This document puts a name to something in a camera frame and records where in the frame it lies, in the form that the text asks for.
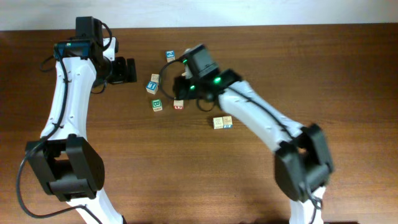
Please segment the wooden block number 8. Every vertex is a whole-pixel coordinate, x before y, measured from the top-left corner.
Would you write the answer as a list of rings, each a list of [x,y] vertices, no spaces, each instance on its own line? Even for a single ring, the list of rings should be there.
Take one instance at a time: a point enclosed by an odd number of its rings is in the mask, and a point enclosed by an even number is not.
[[[183,100],[174,100],[174,109],[175,110],[182,110],[183,108],[184,108]]]

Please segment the wooden block green letter N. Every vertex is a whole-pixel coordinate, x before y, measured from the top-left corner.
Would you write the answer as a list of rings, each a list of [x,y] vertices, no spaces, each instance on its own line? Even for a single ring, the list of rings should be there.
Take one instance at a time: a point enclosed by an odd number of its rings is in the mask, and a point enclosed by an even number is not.
[[[223,129],[224,128],[222,117],[213,118],[213,128],[214,129]]]

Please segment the wooden block blue edge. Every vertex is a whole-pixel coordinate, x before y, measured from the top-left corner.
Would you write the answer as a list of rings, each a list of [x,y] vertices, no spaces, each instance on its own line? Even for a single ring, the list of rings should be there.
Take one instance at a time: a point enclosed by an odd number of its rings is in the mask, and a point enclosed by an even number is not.
[[[231,116],[223,116],[223,128],[229,129],[233,127],[233,120]]]

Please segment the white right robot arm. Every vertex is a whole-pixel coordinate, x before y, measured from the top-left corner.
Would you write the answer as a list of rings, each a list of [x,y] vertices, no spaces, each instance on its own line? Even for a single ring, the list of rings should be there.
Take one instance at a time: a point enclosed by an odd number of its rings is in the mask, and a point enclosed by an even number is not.
[[[290,200],[289,222],[323,223],[323,195],[334,164],[322,129],[277,111],[235,71],[220,70],[203,44],[176,61],[187,72],[175,79],[176,99],[214,102],[242,122],[274,155],[275,182]]]

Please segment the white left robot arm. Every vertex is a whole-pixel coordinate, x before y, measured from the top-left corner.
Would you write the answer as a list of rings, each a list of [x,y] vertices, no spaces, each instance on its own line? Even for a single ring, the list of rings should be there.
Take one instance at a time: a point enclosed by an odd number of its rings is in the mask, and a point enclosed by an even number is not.
[[[25,148],[43,191],[66,202],[86,223],[125,223],[104,189],[105,168],[89,144],[86,119],[92,89],[134,83],[134,59],[116,57],[119,42],[103,37],[108,26],[92,16],[77,17],[75,35],[54,45],[57,81],[49,118],[38,141]]]

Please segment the wooden block green letter B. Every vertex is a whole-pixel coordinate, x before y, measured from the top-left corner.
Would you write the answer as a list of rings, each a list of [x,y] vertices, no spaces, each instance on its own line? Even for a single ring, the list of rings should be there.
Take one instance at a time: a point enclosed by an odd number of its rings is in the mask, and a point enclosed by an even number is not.
[[[156,111],[162,111],[163,107],[162,107],[162,102],[160,99],[157,100],[152,100],[151,101],[152,104],[152,109],[156,112]]]

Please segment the wooden block with dog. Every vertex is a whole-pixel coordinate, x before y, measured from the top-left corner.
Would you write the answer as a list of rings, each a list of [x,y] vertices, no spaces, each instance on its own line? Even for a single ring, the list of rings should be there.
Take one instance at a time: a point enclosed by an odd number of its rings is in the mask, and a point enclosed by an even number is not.
[[[151,81],[155,82],[155,83],[159,83],[160,82],[160,75],[159,74],[152,74],[151,75]]]

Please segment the wooden block blue letter T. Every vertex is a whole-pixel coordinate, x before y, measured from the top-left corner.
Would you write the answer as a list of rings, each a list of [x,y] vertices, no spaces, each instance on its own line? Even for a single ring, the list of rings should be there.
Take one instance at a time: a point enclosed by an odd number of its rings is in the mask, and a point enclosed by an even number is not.
[[[158,87],[159,87],[158,83],[149,81],[148,84],[146,85],[146,90],[148,93],[155,95],[158,91]]]

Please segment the wooden block blue letter Z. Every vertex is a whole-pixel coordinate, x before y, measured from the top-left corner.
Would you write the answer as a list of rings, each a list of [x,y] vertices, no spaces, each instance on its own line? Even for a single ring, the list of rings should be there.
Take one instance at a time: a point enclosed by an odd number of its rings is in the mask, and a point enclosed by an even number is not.
[[[175,52],[173,50],[168,50],[165,52],[167,62],[175,60]]]

